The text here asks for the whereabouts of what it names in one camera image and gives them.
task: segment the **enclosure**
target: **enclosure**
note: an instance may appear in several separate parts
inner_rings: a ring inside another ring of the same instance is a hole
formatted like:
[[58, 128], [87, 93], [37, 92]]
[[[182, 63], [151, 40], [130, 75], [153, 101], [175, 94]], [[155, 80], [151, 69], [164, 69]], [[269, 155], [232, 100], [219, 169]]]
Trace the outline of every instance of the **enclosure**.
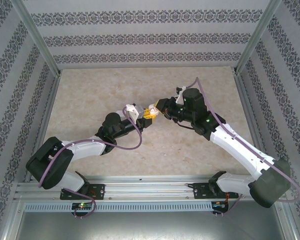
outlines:
[[[181, 211], [206, 204], [186, 184], [248, 172], [161, 115], [140, 148], [70, 164], [106, 184], [90, 221], [61, 210], [71, 202], [61, 189], [37, 188], [26, 171], [49, 137], [89, 138], [108, 113], [147, 108], [196, 77], [216, 113], [286, 159], [300, 186], [300, 0], [0, 0], [0, 239], [300, 239], [300, 200], [266, 209], [245, 196], [224, 218]], [[130, 133], [117, 143], [138, 140]], [[291, 188], [286, 198], [297, 195]], [[125, 204], [138, 210], [110, 209]], [[152, 204], [154, 212], [141, 210]]]

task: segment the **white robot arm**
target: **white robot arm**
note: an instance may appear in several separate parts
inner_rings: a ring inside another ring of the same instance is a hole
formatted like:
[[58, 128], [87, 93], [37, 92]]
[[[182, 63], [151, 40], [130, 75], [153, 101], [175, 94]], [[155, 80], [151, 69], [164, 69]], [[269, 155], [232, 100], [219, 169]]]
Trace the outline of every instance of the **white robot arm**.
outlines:
[[100, 156], [109, 153], [114, 147], [133, 150], [137, 147], [126, 148], [117, 146], [117, 138], [137, 130], [140, 137], [143, 129], [149, 127], [159, 113], [153, 106], [142, 108], [138, 105], [126, 105], [126, 115], [116, 112], [109, 113], [98, 132], [84, 140], [60, 141], [50, 137], [39, 150], [30, 158], [26, 169], [39, 181], [39, 186], [51, 189], [55, 186], [69, 189], [80, 194], [86, 194], [89, 183], [78, 172], [67, 171], [69, 164], [89, 156]]
[[198, 89], [177, 87], [176, 90], [178, 96], [160, 99], [156, 108], [181, 127], [180, 122], [190, 122], [197, 134], [226, 150], [251, 174], [235, 175], [220, 171], [210, 179], [210, 190], [215, 194], [233, 192], [251, 195], [261, 206], [271, 207], [291, 184], [270, 165], [290, 176], [288, 162], [284, 159], [275, 160], [256, 149], [239, 136], [222, 117], [217, 114], [214, 116], [214, 112], [207, 110], [204, 97]]

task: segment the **metal bracket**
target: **metal bracket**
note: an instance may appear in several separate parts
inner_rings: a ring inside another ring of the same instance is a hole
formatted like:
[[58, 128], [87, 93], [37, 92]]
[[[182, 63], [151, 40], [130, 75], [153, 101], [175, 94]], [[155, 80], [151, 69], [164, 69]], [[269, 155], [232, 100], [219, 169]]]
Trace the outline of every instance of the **metal bracket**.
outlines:
[[[104, 184], [90, 184], [86, 195], [93, 198], [94, 200], [103, 200], [105, 196], [105, 187]], [[87, 198], [72, 194], [67, 190], [62, 189], [60, 193], [61, 200], [87, 200]]]
[[228, 202], [218, 202], [218, 201], [213, 201], [211, 202], [212, 204], [212, 209], [216, 210], [213, 211], [213, 214], [221, 214], [221, 213], [226, 213], [229, 210], [229, 203]]
[[[209, 183], [207, 182], [197, 182], [188, 184], [189, 188], [193, 189], [194, 199], [225, 199], [226, 193], [219, 191], [216, 194], [209, 189]], [[229, 199], [237, 199], [239, 197], [238, 193], [228, 192]]]

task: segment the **vented metal strip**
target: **vented metal strip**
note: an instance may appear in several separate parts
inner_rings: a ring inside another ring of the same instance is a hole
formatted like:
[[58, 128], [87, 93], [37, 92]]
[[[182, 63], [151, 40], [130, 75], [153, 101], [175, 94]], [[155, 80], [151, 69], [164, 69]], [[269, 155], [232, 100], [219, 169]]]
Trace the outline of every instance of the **vented metal strip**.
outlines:
[[71, 202], [31, 202], [26, 203], [25, 213], [62, 213], [71, 211]]
[[[26, 213], [71, 212], [72, 203], [27, 203]], [[137, 212], [201, 212], [213, 211], [211, 201], [193, 202], [98, 202], [95, 212], [99, 213], [137, 213]]]

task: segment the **patterned wallpaper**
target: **patterned wallpaper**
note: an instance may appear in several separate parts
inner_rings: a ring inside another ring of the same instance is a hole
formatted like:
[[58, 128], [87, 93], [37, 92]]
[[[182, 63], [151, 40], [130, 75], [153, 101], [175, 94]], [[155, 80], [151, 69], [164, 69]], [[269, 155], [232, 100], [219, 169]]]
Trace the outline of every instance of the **patterned wallpaper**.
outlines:
[[0, 0], [0, 225], [37, 142], [55, 81], [8, 0]]
[[60, 69], [233, 66], [269, 0], [25, 0]]
[[[300, 186], [300, 0], [281, 2], [241, 77], [266, 152], [287, 159]], [[300, 201], [291, 209], [300, 233]]]

